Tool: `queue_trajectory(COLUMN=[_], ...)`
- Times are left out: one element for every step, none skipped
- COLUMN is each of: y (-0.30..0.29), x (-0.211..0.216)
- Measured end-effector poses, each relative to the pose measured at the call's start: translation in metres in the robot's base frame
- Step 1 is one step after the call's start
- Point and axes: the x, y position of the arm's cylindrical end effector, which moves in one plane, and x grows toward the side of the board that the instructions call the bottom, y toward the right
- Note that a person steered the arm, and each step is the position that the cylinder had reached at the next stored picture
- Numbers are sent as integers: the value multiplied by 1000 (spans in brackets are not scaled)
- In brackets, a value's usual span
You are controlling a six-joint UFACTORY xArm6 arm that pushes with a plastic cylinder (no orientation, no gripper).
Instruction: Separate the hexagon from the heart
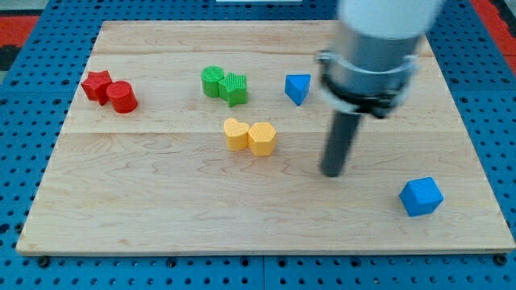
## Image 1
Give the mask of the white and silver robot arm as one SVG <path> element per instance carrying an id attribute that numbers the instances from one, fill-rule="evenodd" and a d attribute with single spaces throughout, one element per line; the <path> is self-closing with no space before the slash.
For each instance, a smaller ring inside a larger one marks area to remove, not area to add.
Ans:
<path id="1" fill-rule="evenodd" d="M 342 0 L 335 38 L 318 54 L 322 96 L 338 112 L 388 115 L 407 98 L 418 43 L 443 0 Z"/>

